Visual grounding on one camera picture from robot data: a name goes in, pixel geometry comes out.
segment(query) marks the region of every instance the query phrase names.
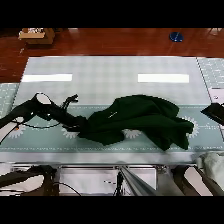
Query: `brown box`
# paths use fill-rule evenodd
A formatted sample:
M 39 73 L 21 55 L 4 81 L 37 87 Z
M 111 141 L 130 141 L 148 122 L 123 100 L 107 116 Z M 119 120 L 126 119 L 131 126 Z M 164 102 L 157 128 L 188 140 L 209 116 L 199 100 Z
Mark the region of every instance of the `brown box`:
M 52 44 L 55 37 L 52 28 L 44 28 L 43 33 L 28 33 L 28 28 L 23 28 L 22 31 L 19 38 L 28 44 Z

